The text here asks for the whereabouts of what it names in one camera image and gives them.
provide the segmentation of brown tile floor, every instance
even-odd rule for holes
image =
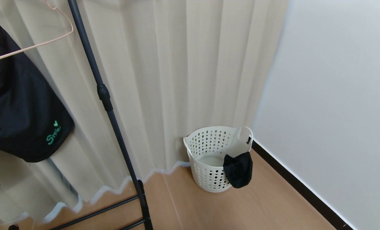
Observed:
[[[171,175],[155,174],[145,183],[147,201],[155,230],[333,230],[298,192],[260,156],[251,152],[254,167],[250,184],[222,193],[210,193],[194,182],[190,168],[178,167]],[[85,204],[74,213],[63,209],[51,223],[31,218],[18,223],[20,230],[46,230],[133,196],[133,185],[122,194],[105,193],[95,204]],[[116,230],[141,217],[139,201],[107,211],[66,230]],[[7,230],[13,223],[0,225]],[[140,225],[134,230],[144,230]]]

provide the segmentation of laundry basket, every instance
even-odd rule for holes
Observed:
[[[250,131],[247,142],[242,140],[243,128]],[[253,132],[248,127],[213,126],[201,128],[183,138],[190,159],[194,181],[209,192],[223,192],[231,187],[224,169],[224,157],[236,157],[251,150]]]

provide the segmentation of curtain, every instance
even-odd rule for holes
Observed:
[[[71,18],[67,1],[50,2]],[[198,128],[252,125],[288,0],[78,5],[139,178],[188,161],[182,138]],[[22,48],[70,31],[43,0],[0,0],[0,25]],[[75,130],[40,163],[0,151],[3,221],[80,207],[129,179],[77,32],[26,54],[72,115]]]

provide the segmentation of pink hanger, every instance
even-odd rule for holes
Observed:
[[[51,41],[46,41],[46,42],[43,42],[43,43],[38,44],[38,45],[33,45],[33,46],[28,47],[28,48],[24,48],[24,49],[22,49],[22,50],[17,50],[17,51],[11,52],[11,53],[9,53],[9,54],[1,55],[1,56],[0,56],[0,60],[3,59],[3,58],[6,58],[6,57],[10,57],[10,56],[12,56],[12,55],[19,54],[19,53],[21,53],[21,52],[24,52],[24,51],[27,51],[27,50],[33,49],[33,48],[37,48],[37,47],[39,47],[39,46],[41,46],[41,45],[46,45],[46,44],[48,44],[48,43],[54,42],[54,41],[56,41],[56,40],[59,40],[59,39],[61,39],[61,38],[63,38],[63,37],[66,37],[66,36],[70,35],[71,33],[73,33],[73,25],[72,25],[72,22],[70,21],[70,19],[68,18],[68,16],[66,16],[66,14],[63,13],[63,12],[62,12],[60,9],[58,9],[57,7],[54,7],[54,8],[51,7],[51,5],[49,4],[48,0],[45,0],[45,2],[46,2],[46,4],[48,4],[48,6],[49,6],[49,8],[50,8],[51,10],[58,10],[59,12],[61,12],[61,13],[66,17],[66,19],[69,21],[69,24],[70,24],[70,26],[71,26],[71,28],[72,28],[72,31],[69,32],[69,33],[66,33],[66,34],[64,34],[64,35],[62,35],[62,36],[60,36],[60,37],[58,37],[58,38],[55,38],[55,39],[53,39],[53,40],[51,40]]]

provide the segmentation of black garment on basket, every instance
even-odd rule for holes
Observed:
[[[0,26],[0,56],[19,49]],[[0,60],[0,150],[39,162],[58,150],[73,127],[62,102],[24,53]]]
[[[234,158],[226,155],[223,168],[228,181],[234,188],[238,189],[248,185],[253,173],[253,160],[250,152],[245,152]]]

